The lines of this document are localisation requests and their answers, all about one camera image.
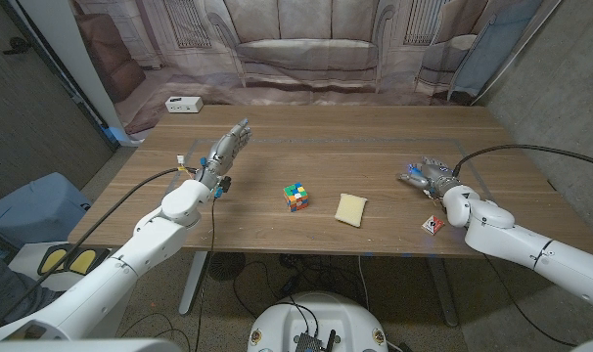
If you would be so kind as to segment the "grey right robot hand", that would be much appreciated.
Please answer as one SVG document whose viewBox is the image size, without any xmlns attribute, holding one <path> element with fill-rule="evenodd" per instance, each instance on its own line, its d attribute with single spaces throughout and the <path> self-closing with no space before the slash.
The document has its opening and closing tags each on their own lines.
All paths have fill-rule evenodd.
<svg viewBox="0 0 593 352">
<path fill-rule="evenodd" d="M 426 156 L 421 162 L 409 164 L 407 170 L 397 174 L 396 178 L 422 190 L 430 198 L 443 198 L 447 191 L 461 186 L 446 163 Z"/>
</svg>

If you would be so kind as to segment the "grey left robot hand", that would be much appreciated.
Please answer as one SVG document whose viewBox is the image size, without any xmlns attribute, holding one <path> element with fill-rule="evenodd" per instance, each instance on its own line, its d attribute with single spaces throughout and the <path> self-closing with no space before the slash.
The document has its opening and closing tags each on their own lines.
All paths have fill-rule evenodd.
<svg viewBox="0 0 593 352">
<path fill-rule="evenodd" d="M 197 172 L 194 180 L 210 190 L 214 189 L 231 169 L 238 153 L 247 145 L 251 137 L 249 121 L 245 118 L 228 133 L 215 142 L 205 158 L 205 164 Z"/>
</svg>

